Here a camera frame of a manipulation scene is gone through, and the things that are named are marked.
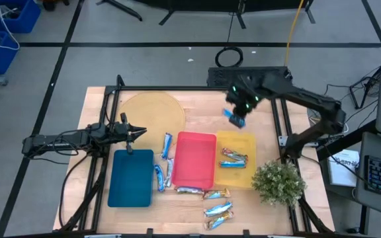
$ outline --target desk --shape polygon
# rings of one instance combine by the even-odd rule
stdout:
[[[78,128],[84,128],[87,124],[99,120],[104,90],[104,87],[89,87],[87,89]],[[121,107],[123,102],[138,93],[141,93],[141,91],[121,91],[118,102],[119,107]],[[218,130],[238,130],[228,122],[226,117],[222,116],[223,108],[232,109],[232,106],[225,102],[224,93],[220,91],[167,91],[166,93],[175,97],[184,108],[186,131],[215,134]],[[288,103],[288,111],[294,132],[304,131],[310,126],[306,108]],[[257,109],[247,117],[246,124],[246,127],[242,131],[251,132],[257,138],[257,166],[261,166],[271,159],[278,158],[278,145],[270,102],[267,100],[261,102]],[[117,149],[124,149],[121,143],[111,146],[97,229],[98,233],[145,233],[147,228],[153,228],[155,234],[207,233],[241,235],[243,229],[248,229],[252,235],[284,235],[292,233],[286,206],[262,204],[257,192],[241,188],[229,187],[235,217],[213,231],[204,230],[202,211],[204,208],[210,208],[224,202],[223,200],[202,201],[199,196],[192,194],[176,194],[173,186],[168,188],[164,193],[159,193],[157,191],[156,179],[154,179],[153,198],[150,207],[109,208],[107,200],[112,169],[112,154]],[[170,149],[171,155],[174,155],[174,152],[175,145]],[[316,158],[314,149],[306,148],[303,154]],[[84,153],[71,157],[69,170],[83,156]],[[155,155],[155,162],[161,164],[163,169],[166,170],[166,163],[160,160],[159,155]],[[90,159],[87,159],[80,164],[72,172],[67,181],[63,203],[64,221],[67,221],[82,202],[90,161]],[[307,202],[324,224],[334,230],[329,202],[319,166],[312,161],[300,159],[300,170],[302,177],[308,185],[305,191]],[[91,204],[88,209],[88,219],[85,226],[87,229],[91,226],[90,218],[93,209],[94,204]],[[299,229],[303,230],[304,226],[302,225],[300,209],[296,208],[296,212]],[[56,219],[54,229],[59,227],[58,219]]]

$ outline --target candy bar wrapper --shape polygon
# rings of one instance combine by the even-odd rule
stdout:
[[[233,212],[227,211],[221,217],[214,218],[213,220],[204,224],[206,230],[212,230],[217,228],[219,225],[223,224],[223,222],[232,219],[234,216]]]
[[[246,168],[246,162],[245,161],[220,161],[219,162],[220,168],[238,168],[238,169],[244,169]]]
[[[193,188],[193,187],[184,187],[184,186],[182,186],[182,187],[175,188],[175,190],[179,194],[184,194],[184,193],[188,193],[188,194],[204,194],[204,191],[201,188]]]
[[[237,115],[234,115],[233,112],[223,108],[223,115],[229,119],[229,122],[231,122],[233,125],[237,126],[238,128],[245,127],[245,119],[242,119]]]
[[[235,159],[237,161],[247,161],[248,160],[248,155],[242,155],[236,151],[233,151],[231,149],[228,149],[228,148],[223,148],[222,149],[222,154],[231,158],[231,159]]]
[[[229,210],[232,206],[233,205],[231,202],[226,202],[225,204],[218,205],[210,209],[204,209],[204,216],[206,218],[210,218],[213,216],[220,215],[223,212],[226,212],[227,210]]]
[[[203,199],[229,198],[230,192],[227,188],[224,190],[210,190],[204,193]]]
[[[159,165],[154,165],[155,172],[157,173],[157,179],[158,179],[158,192],[164,192],[164,175],[163,175],[163,169]]]
[[[171,174],[173,173],[174,159],[167,159],[167,176],[164,180],[164,187],[169,188],[171,186]]]
[[[167,159],[167,157],[169,156],[169,148],[172,140],[173,136],[171,134],[166,133],[164,136],[164,148],[163,152],[161,153],[162,159]]]

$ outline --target black cable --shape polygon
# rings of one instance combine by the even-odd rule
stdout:
[[[332,154],[330,153],[329,149],[327,148],[326,145],[324,145],[324,148],[325,150],[328,152],[328,154],[330,155],[330,157],[339,165],[342,165],[344,166],[344,168],[346,168],[349,172],[351,172],[353,175],[355,175],[358,179],[360,179],[361,181],[363,181],[365,184],[367,184],[369,187],[371,187],[372,189],[374,189],[375,191],[377,191],[378,193],[381,194],[381,190],[377,189],[377,188],[374,188],[373,186],[371,186],[371,184],[364,178],[362,178],[361,176],[357,175],[356,172],[352,171],[351,168],[349,168],[348,166],[342,164],[340,161],[338,161],[334,156],[332,156]]]
[[[51,163],[54,163],[54,164],[57,164],[57,165],[68,165],[69,164],[69,163],[57,162],[57,161],[53,161],[53,160],[45,159],[45,158],[28,158],[27,157],[27,159],[30,159],[30,160],[42,160],[42,161],[51,162]]]
[[[232,19],[231,19],[231,21],[230,21],[229,35],[228,35],[228,41],[227,41],[227,43],[229,43],[230,33],[232,32],[232,24],[233,24],[233,17],[234,17],[234,16],[235,16],[235,13],[232,13]],[[222,64],[220,64],[220,62],[218,61],[218,59],[220,58],[220,55],[223,54],[223,52],[226,52],[226,51],[228,51],[228,50],[232,50],[232,51],[237,52],[237,53],[239,54],[239,60],[238,60],[235,64],[233,64],[233,65],[231,65],[231,66],[223,66]],[[215,62],[216,62],[217,67],[239,67],[239,66],[242,64],[242,62],[243,62],[243,52],[242,52],[242,50],[241,50],[240,48],[238,48],[238,47],[234,47],[234,46],[232,46],[232,47],[227,47],[227,46],[225,46],[225,47],[223,48],[223,50],[220,50],[220,51],[216,54]]]
[[[88,157],[89,154],[90,154],[90,151],[88,153],[86,153],[86,155],[82,159],[80,159],[74,166],[72,166],[72,168],[67,172],[67,175],[64,178],[63,185],[61,187],[60,206],[58,207],[58,221],[59,221],[61,227],[64,226],[63,220],[62,220],[62,208],[63,208],[63,199],[64,199],[65,184],[66,184],[67,179],[69,178],[71,172],[73,172],[73,170],[77,166],[79,166],[82,162],[84,162],[84,160]]]
[[[305,156],[305,155],[301,155],[301,157],[303,157],[303,158],[305,158],[305,159],[309,159],[310,161],[316,162],[318,165],[320,165],[320,162],[316,161],[316,160],[313,159],[313,158],[309,158],[309,157],[307,157],[307,156]]]
[[[72,154],[72,153],[64,153],[64,152],[60,152],[57,148],[56,148],[56,144],[55,144],[55,142],[57,142],[57,139],[58,138],[60,138],[60,142],[67,142],[67,144],[70,146],[70,148],[72,148],[73,150],[72,151],[74,151],[75,153],[74,154]],[[67,139],[65,139],[65,138],[61,138],[61,135],[58,135],[56,138],[55,138],[55,140],[54,140],[54,142],[52,143],[52,149],[57,153],[57,154],[59,154],[59,155],[65,155],[65,156],[70,156],[70,155],[79,155],[79,150],[78,149],[80,149],[80,148],[78,148],[78,146],[77,145],[75,145],[74,143],[71,143],[70,141],[68,141]]]
[[[105,110],[105,118],[106,118],[106,120],[108,121],[108,124],[110,125],[110,124],[111,124],[111,121],[110,121],[110,118],[108,118],[108,114],[106,113],[106,110]]]
[[[378,99],[375,100],[374,102],[368,104],[367,106],[363,107],[363,108],[360,109],[358,112],[352,114],[352,115],[345,121],[345,123],[347,123],[353,116],[355,116],[355,115],[357,115],[358,113],[362,112],[363,110],[365,110],[365,109],[368,108],[369,106],[373,105],[373,104],[374,104],[375,102],[377,102],[377,101],[378,101]]]
[[[326,87],[325,87],[325,92],[323,93],[323,95],[326,95],[326,93],[329,91],[329,86],[330,87],[345,87],[345,88],[349,88],[349,86],[346,86],[346,85],[332,85],[332,84],[330,84],[330,83],[328,83],[327,85],[326,85]]]
[[[358,125],[358,128],[357,129],[359,129],[360,127],[361,127],[361,125],[362,125],[362,123],[364,123],[370,116],[371,116],[371,114],[376,110],[376,108],[377,108],[377,106],[378,106],[378,104],[376,104],[376,106],[373,108],[373,110],[368,114],[368,116]]]

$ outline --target yellow tray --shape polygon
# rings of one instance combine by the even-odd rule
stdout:
[[[222,149],[228,148],[238,153],[248,155],[246,168],[220,168],[220,161],[235,161],[222,154]],[[217,132],[216,171],[214,182],[219,185],[251,188],[252,176],[257,170],[255,137],[248,133]]]

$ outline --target gray floor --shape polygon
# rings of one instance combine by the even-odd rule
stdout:
[[[42,11],[32,33],[17,34],[20,42],[63,42],[78,0],[66,7],[58,4],[53,13]],[[85,1],[72,42],[224,42],[230,16],[227,13],[175,13],[164,26],[157,23],[166,11],[132,1],[119,0],[144,18],[138,22],[114,7]],[[381,0],[369,1],[381,27]],[[302,13],[294,42],[379,43],[361,0],[315,0],[310,24]],[[244,15],[247,30],[233,23],[232,42],[286,42],[295,11],[271,11]],[[21,162],[21,141],[30,135],[60,48],[23,47],[10,66],[9,84],[0,86],[0,217]],[[89,86],[114,84],[121,74],[127,85],[205,85],[209,67],[221,48],[69,48],[41,133],[57,134],[76,128],[85,90]],[[284,48],[242,48],[242,66],[282,65]],[[233,53],[221,60],[235,60]],[[324,93],[325,85],[350,85],[379,66],[381,48],[292,48],[289,68],[297,86]],[[340,99],[344,88],[327,93]],[[368,98],[367,104],[375,99]],[[347,114],[355,112],[349,97],[343,101]],[[349,121],[355,130],[369,108]],[[48,158],[66,161],[49,154]],[[5,235],[51,231],[66,167],[32,162]],[[337,231],[359,224],[360,206],[329,195]],[[370,216],[370,235],[381,237],[381,214]]]

